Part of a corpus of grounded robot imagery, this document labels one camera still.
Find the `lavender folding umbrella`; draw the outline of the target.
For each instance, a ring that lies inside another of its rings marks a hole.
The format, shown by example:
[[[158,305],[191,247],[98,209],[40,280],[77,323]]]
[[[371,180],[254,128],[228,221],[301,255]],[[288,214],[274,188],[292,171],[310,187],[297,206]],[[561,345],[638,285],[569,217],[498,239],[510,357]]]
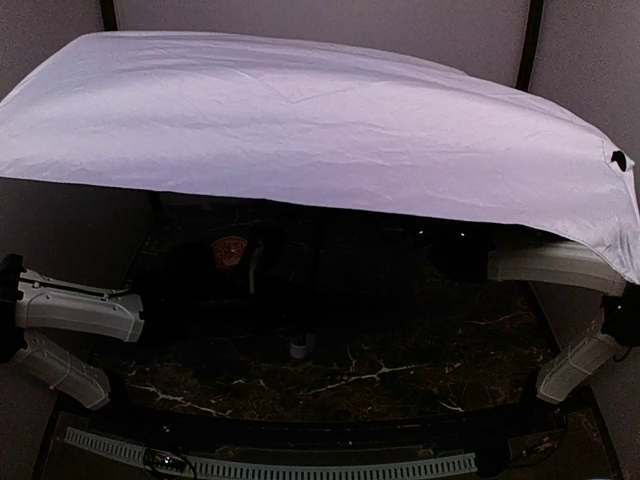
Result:
[[[5,178],[516,224],[639,280],[632,160],[544,98],[401,54],[77,38],[1,103]]]

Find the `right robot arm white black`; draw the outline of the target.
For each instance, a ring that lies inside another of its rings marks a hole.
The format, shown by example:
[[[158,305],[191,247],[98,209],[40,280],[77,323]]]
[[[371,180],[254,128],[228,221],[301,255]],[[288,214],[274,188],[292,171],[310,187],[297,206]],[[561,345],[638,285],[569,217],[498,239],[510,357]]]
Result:
[[[597,370],[639,346],[639,286],[569,241],[501,246],[488,278],[524,281],[549,322],[559,352],[536,377],[537,397],[559,404]]]

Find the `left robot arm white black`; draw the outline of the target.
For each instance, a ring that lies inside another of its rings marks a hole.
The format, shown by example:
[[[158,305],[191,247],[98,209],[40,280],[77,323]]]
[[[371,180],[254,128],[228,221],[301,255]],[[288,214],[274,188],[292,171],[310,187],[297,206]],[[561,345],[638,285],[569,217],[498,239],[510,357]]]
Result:
[[[107,374],[45,335],[47,330],[139,340],[143,302],[128,290],[100,289],[41,275],[23,257],[1,259],[1,362],[25,370],[88,410],[109,402]]]

